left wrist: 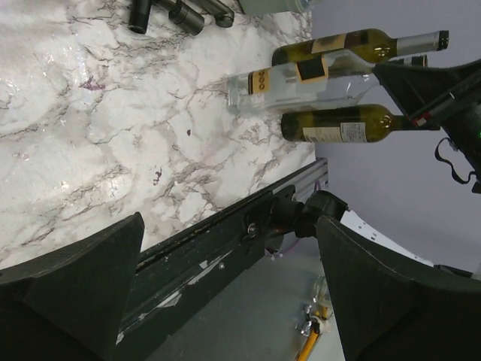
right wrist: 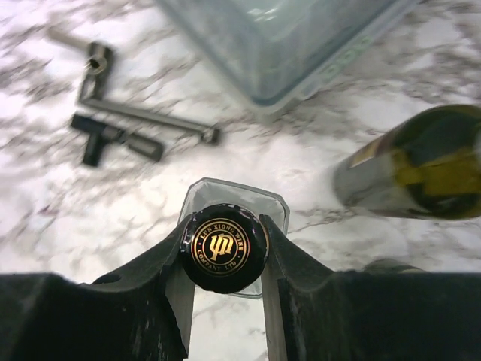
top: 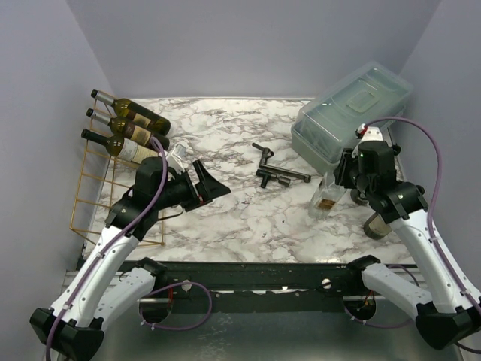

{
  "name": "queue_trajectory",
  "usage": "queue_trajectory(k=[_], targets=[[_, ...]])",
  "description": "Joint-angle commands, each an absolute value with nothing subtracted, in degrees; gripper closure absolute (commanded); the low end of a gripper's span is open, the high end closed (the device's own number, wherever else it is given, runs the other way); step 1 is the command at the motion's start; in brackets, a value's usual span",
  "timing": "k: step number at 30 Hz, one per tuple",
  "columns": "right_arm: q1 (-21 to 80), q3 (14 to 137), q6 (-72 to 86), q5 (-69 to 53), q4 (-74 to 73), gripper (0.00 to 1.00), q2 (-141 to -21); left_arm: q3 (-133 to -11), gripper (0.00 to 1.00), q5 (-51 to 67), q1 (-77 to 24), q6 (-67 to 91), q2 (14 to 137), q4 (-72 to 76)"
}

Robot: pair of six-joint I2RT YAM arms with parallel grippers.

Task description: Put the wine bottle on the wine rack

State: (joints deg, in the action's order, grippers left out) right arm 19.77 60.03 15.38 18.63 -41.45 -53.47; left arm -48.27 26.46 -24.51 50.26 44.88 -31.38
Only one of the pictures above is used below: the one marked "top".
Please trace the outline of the clear square glass bottle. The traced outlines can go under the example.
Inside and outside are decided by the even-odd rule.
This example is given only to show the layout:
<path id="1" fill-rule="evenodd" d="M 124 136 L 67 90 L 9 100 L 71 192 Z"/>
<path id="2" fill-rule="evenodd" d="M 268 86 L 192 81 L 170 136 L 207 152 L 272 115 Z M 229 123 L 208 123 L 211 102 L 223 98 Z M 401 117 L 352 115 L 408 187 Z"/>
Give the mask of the clear square glass bottle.
<path id="1" fill-rule="evenodd" d="M 316 220 L 326 218 L 345 192 L 344 187 L 336 184 L 334 173 L 326 172 L 310 200 L 308 216 Z"/>

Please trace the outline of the green wine bottle white label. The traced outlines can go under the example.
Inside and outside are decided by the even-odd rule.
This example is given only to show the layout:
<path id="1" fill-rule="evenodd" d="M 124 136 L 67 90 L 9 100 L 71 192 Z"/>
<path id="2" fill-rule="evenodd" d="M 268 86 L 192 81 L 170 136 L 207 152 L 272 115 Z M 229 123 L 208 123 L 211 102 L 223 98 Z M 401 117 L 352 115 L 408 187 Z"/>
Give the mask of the green wine bottle white label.
<path id="1" fill-rule="evenodd" d="M 107 137 L 91 130 L 84 129 L 81 132 L 81 137 L 87 141 L 103 146 L 110 156 L 136 165 L 140 165 L 147 158 L 159 158 L 162 155 L 158 151 L 151 150 L 118 135 Z"/>

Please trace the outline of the green wine bottle brown label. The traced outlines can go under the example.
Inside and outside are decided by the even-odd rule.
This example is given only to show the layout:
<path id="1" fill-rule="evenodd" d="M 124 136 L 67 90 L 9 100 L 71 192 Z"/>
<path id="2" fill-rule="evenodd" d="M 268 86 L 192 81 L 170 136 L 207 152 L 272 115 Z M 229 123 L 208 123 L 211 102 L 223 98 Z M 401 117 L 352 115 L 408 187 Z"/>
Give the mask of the green wine bottle brown label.
<path id="1" fill-rule="evenodd" d="M 108 126 L 114 135 L 127 138 L 143 147 L 153 149 L 152 139 L 156 139 L 164 150 L 168 150 L 170 147 L 170 140 L 164 135 L 145 129 L 125 117 L 111 117 L 92 108 L 87 109 L 86 115 Z"/>

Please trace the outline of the green wine bottle silver neck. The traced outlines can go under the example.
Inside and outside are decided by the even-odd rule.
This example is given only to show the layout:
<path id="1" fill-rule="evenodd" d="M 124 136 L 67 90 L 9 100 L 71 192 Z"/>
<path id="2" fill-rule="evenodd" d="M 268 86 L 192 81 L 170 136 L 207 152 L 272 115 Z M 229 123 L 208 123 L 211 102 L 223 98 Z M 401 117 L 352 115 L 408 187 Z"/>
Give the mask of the green wine bottle silver neck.
<path id="1" fill-rule="evenodd" d="M 101 90 L 93 89 L 91 97 L 111 106 L 117 116 L 131 120 L 145 129 L 166 136 L 171 130 L 171 122 L 148 108 L 127 98 L 115 98 Z"/>

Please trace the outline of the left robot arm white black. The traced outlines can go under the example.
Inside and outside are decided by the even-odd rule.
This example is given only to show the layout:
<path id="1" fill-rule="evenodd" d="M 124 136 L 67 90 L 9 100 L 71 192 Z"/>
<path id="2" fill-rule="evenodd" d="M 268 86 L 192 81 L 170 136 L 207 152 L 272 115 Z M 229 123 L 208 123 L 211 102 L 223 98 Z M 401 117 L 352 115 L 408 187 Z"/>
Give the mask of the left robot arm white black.
<path id="1" fill-rule="evenodd" d="M 201 161 L 193 166 L 199 179 L 196 184 L 187 171 L 176 172 L 163 157 L 141 163 L 134 184 L 110 209 L 97 245 L 74 280 L 49 308 L 36 308 L 30 317 L 30 325 L 46 347 L 47 360 L 53 351 L 68 360 L 91 360 L 109 320 L 140 297 L 165 292 L 165 276 L 140 267 L 123 290 L 114 292 L 110 300 L 105 298 L 119 267 L 158 222 L 160 211 L 179 205 L 188 212 L 231 192 Z"/>

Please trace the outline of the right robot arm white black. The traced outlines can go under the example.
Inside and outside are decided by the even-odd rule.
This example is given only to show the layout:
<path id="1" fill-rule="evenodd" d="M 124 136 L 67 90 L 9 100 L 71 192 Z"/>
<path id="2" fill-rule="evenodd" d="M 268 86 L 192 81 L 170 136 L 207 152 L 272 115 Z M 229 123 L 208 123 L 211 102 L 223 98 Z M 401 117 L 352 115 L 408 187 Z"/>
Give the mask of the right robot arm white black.
<path id="1" fill-rule="evenodd" d="M 429 214 L 420 186 L 396 178 L 397 147 L 362 141 L 343 150 L 336 184 L 363 193 L 372 209 L 403 241 L 427 285 L 423 290 L 372 256 L 346 275 L 356 295 L 373 290 L 410 316 L 424 341 L 442 350 L 480 330 L 480 291 L 449 252 Z"/>

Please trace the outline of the green wine bottle near arm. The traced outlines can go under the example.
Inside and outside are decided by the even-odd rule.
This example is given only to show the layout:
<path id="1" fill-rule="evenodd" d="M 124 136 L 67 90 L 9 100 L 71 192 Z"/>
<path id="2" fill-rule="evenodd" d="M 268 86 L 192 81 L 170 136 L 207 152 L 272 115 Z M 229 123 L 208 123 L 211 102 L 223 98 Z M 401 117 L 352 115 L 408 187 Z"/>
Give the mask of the green wine bottle near arm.
<path id="1" fill-rule="evenodd" d="M 364 223 L 363 230 L 367 237 L 373 240 L 380 240 L 386 237 L 392 228 L 386 224 L 378 213 L 373 213 Z"/>

